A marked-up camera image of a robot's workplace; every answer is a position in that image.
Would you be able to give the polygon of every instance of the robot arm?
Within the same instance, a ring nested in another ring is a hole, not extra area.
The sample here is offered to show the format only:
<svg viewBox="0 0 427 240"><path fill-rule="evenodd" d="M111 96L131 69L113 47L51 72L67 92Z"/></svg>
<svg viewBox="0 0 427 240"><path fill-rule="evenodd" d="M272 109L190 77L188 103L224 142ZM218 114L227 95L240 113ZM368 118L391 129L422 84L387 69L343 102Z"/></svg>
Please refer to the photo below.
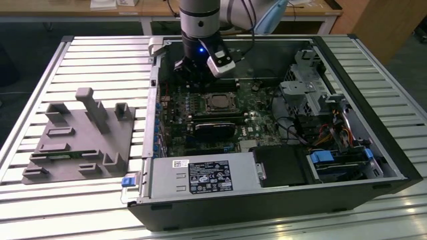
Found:
<svg viewBox="0 0 427 240"><path fill-rule="evenodd" d="M180 0L184 58L176 63L175 69L204 71L207 66L215 78L230 73L236 63L219 33L220 21L267 35L280 22L287 2L288 0Z"/></svg>
<svg viewBox="0 0 427 240"><path fill-rule="evenodd" d="M179 4L184 58L196 65L207 64L216 78L236 67L219 33L220 3L220 0L182 0Z"/></svg>

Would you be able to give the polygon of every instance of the slotted metal surface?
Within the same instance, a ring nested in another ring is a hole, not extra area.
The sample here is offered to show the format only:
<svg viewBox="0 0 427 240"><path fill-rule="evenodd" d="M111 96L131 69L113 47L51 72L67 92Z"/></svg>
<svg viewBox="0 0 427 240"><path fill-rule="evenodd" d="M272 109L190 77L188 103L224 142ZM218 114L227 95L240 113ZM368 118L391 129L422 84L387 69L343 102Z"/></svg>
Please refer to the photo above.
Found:
<svg viewBox="0 0 427 240"><path fill-rule="evenodd" d="M420 108L406 96L388 73L371 60L356 41L346 36L323 38L423 177L427 177L427 126ZM148 38L76 37L59 50L45 74L47 82L21 134L0 170L0 239L411 239L427 234L427 182L398 194L384 195L356 209L334 214L296 216L258 222L149 232L131 212L120 178L23 185L28 164L48 118L49 102L65 101L83 109L73 91L92 87L104 107L127 102L136 107L128 171L141 168L147 87L151 65ZM338 89L331 75L327 75ZM136 197L129 189L127 196Z"/></svg>

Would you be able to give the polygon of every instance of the motherboard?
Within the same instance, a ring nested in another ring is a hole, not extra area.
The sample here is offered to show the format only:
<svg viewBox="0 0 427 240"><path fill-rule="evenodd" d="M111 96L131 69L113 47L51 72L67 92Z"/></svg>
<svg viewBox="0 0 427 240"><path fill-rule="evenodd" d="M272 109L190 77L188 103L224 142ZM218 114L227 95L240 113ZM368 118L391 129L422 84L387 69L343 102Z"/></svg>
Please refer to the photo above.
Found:
<svg viewBox="0 0 427 240"><path fill-rule="evenodd" d="M235 91L210 93L191 93L184 86L166 88L162 106L170 157L248 152L283 142L268 109L275 89L262 84L256 79L240 80Z"/></svg>

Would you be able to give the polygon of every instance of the warning label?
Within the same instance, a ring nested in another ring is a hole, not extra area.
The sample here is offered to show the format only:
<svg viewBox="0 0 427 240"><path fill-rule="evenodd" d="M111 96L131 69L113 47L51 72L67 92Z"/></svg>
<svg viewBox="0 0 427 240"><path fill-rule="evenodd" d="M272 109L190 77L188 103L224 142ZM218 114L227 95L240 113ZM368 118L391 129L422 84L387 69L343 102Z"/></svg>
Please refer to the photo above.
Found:
<svg viewBox="0 0 427 240"><path fill-rule="evenodd" d="M188 163L188 179L192 194L234 190L228 161Z"/></svg>

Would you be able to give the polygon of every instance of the black side panel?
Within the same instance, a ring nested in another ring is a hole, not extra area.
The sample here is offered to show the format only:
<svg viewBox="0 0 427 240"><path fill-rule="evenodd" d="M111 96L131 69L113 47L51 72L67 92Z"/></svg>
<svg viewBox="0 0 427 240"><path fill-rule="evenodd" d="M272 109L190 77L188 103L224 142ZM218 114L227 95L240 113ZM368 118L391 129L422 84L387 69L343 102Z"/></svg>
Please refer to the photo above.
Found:
<svg viewBox="0 0 427 240"><path fill-rule="evenodd" d="M75 36L63 36L60 41L67 43L67 42L72 42L73 40L75 40Z"/></svg>
<svg viewBox="0 0 427 240"><path fill-rule="evenodd" d="M383 182L398 188L403 181ZM206 198L158 204L128 203L149 231L166 231L351 210L391 188L374 184L336 186L270 194Z"/></svg>
<svg viewBox="0 0 427 240"><path fill-rule="evenodd" d="M331 9L343 10L342 6L339 5L339 3L335 0L324 0L324 1L328 4L328 6L331 7Z"/></svg>
<svg viewBox="0 0 427 240"><path fill-rule="evenodd" d="M340 62L335 58L335 55L331 49L328 48L326 42L323 41L322 37L315 36L312 39L395 165L398 166L402 174L411 180L407 182L407 185L404 186L407 188L411 185L420 182L423 180L423 177L419 174L416 168L414 167L391 133L388 132L379 116L376 115L367 99L362 95L354 81L351 80L343 66L340 65Z"/></svg>
<svg viewBox="0 0 427 240"><path fill-rule="evenodd" d="M359 37L354 33L347 34L347 37L351 39L359 39Z"/></svg>

